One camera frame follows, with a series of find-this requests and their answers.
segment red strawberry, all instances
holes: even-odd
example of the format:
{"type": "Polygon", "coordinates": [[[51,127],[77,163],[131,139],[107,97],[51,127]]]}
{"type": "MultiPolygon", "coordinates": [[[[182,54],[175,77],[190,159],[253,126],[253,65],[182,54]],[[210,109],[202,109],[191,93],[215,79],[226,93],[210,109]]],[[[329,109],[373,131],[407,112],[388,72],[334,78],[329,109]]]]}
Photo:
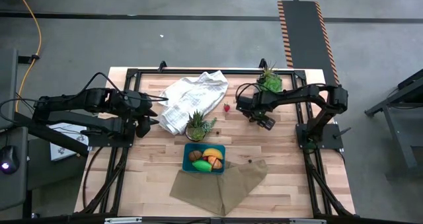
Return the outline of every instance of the red strawberry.
{"type": "Polygon", "coordinates": [[[230,107],[230,105],[229,105],[229,104],[226,104],[226,103],[225,103],[225,104],[223,105],[223,109],[224,109],[224,111],[225,111],[225,112],[228,112],[230,108],[231,108],[231,107],[230,107]]]}

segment blue bowl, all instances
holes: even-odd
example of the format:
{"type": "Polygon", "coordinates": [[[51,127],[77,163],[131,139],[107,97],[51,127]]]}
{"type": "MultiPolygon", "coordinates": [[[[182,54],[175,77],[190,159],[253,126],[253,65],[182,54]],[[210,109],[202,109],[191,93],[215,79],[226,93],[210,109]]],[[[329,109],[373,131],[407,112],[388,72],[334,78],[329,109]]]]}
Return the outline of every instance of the blue bowl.
{"type": "Polygon", "coordinates": [[[200,172],[205,174],[223,174],[223,171],[225,171],[225,147],[223,145],[212,145],[212,144],[199,144],[199,143],[187,143],[185,144],[184,149],[184,160],[182,162],[182,170],[185,172],[200,172]],[[211,172],[202,172],[196,169],[194,165],[192,165],[192,162],[188,158],[188,154],[191,151],[201,151],[204,152],[208,148],[214,148],[218,149],[220,152],[222,152],[223,159],[222,162],[222,168],[220,169],[212,169],[211,172]]]}

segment tan napkin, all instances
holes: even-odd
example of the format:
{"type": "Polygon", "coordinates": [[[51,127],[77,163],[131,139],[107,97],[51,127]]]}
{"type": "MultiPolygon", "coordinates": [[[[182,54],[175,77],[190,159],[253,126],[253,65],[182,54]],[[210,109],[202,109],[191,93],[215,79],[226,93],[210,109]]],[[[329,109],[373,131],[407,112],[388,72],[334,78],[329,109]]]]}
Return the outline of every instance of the tan napkin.
{"type": "Polygon", "coordinates": [[[226,216],[267,175],[264,161],[244,165],[225,162],[223,174],[188,173],[180,170],[171,196],[220,216],[226,216]]]}

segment concrete floor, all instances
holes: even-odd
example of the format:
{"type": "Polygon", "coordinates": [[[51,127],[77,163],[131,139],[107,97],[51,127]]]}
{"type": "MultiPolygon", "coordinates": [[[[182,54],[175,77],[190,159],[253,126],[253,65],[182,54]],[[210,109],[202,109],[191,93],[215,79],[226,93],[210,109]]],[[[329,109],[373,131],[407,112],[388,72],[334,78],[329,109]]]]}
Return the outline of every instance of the concrete floor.
{"type": "MultiPolygon", "coordinates": [[[[29,0],[38,12],[146,15],[276,16],[277,0],[29,0]]],[[[421,0],[310,0],[324,17],[422,18],[421,0]]],[[[0,0],[0,10],[25,11],[19,0],[0,0]]],[[[97,71],[111,66],[256,67],[260,58],[286,67],[278,22],[59,20],[41,19],[42,59],[31,71],[23,97],[78,91],[97,71]]],[[[398,221],[423,220],[423,181],[388,182],[385,172],[399,158],[383,116],[363,111],[384,99],[399,82],[423,68],[423,24],[327,24],[349,108],[336,120],[352,127],[344,135],[346,170],[356,213],[398,221]]],[[[0,48],[34,53],[32,19],[0,20],[0,48]]],[[[22,77],[25,65],[19,66],[22,77]]],[[[101,87],[104,81],[94,82],[101,87]]],[[[71,213],[81,177],[34,195],[44,216],[71,213]]],[[[0,213],[18,218],[20,209],[0,213]]]]}

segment wooden table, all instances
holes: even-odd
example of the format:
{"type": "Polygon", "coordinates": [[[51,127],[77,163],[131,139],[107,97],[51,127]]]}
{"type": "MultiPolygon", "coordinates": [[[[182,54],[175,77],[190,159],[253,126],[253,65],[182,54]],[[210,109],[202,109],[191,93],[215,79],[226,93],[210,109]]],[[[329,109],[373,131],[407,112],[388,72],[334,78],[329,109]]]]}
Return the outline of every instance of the wooden table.
{"type": "MultiPolygon", "coordinates": [[[[110,68],[109,77],[121,89],[124,87],[127,67],[110,68]]],[[[324,83],[320,69],[306,69],[307,83],[324,83]]],[[[140,91],[159,95],[160,92],[187,75],[142,75],[140,91]]],[[[236,207],[228,217],[312,217],[303,153],[297,146],[295,105],[277,107],[267,113],[276,120],[268,131],[236,111],[235,91],[243,83],[255,82],[256,75],[226,75],[229,88],[225,98],[207,116],[216,117],[213,131],[204,143],[226,146],[226,159],[234,163],[247,163],[264,159],[268,165],[266,178],[236,207]],[[228,113],[223,104],[231,106],[228,113]]],[[[283,88],[292,89],[290,77],[282,76],[283,88]]],[[[153,110],[160,114],[163,106],[153,103],[153,110]]],[[[313,113],[319,107],[312,105],[313,113]]],[[[214,214],[169,196],[173,181],[181,169],[184,145],[190,142],[184,135],[173,136],[160,126],[152,126],[142,139],[136,137],[130,149],[119,215],[121,216],[214,216],[214,214]]],[[[348,179],[341,156],[332,150],[322,150],[322,160],[327,184],[345,208],[354,213],[348,179]]],[[[103,149],[93,162],[87,182],[88,202],[95,196],[106,177],[110,149],[103,149]]],[[[321,191],[316,184],[319,207],[323,209],[321,191]]],[[[75,211],[82,209],[82,188],[78,195],[75,211]]],[[[109,197],[112,203],[114,187],[109,197]]]]}

